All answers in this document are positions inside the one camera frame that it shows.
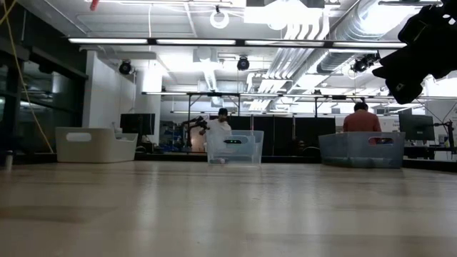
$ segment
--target ceiling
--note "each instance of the ceiling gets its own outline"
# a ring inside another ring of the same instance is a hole
[[[286,29],[273,30],[266,24],[247,24],[243,22],[243,7],[229,10],[229,23],[224,29],[217,29],[210,23],[213,6],[189,5],[189,13],[184,5],[125,5],[101,2],[95,11],[90,11],[90,3],[85,0],[19,0],[29,11],[44,21],[72,37],[168,37],[168,38],[211,38],[211,39],[282,39]],[[330,27],[339,17],[343,16],[355,0],[340,0],[341,6],[329,11]],[[396,28],[383,36],[385,40],[395,40],[398,31],[403,27],[404,19]],[[167,75],[164,86],[196,85],[204,80],[204,73],[193,67],[192,46],[105,46],[99,56],[109,55],[113,59],[120,52],[155,52],[161,60]],[[268,70],[278,49],[274,48],[236,48],[216,47],[218,55],[233,56],[224,59],[224,64],[215,70],[217,80],[246,82],[248,74],[257,69]],[[253,71],[237,71],[236,63],[239,56],[246,55],[251,62]],[[135,66],[148,65],[147,60],[133,62]],[[330,76],[325,81],[323,90],[340,89],[343,93],[352,90],[379,89],[384,81],[374,77],[371,72],[353,77],[348,69],[343,68],[338,76]]]

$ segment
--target computer monitor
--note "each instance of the computer monitor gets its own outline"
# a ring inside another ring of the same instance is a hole
[[[399,114],[398,117],[400,131],[405,132],[406,140],[435,141],[432,116]]]
[[[156,114],[121,114],[122,133],[154,135]]]

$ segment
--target man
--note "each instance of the man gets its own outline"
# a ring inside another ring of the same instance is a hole
[[[225,108],[219,109],[219,116],[217,119],[208,121],[206,127],[209,129],[211,136],[217,136],[224,138],[226,136],[230,136],[231,127],[227,123],[227,116],[229,112]],[[206,129],[200,131],[200,135],[204,135],[206,133]]]
[[[354,113],[344,119],[344,132],[381,132],[377,115],[368,112],[368,105],[362,102],[354,106]]]

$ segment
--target red shirt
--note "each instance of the red shirt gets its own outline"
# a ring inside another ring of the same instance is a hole
[[[381,132],[377,115],[365,110],[357,110],[344,119],[344,132]]]

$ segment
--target clear plastic bin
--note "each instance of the clear plastic bin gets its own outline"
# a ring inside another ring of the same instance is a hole
[[[209,164],[261,164],[263,131],[231,131],[223,138],[207,133],[206,143]]]
[[[319,136],[319,145],[322,163],[326,165],[351,168],[401,168],[405,133],[338,133]]]

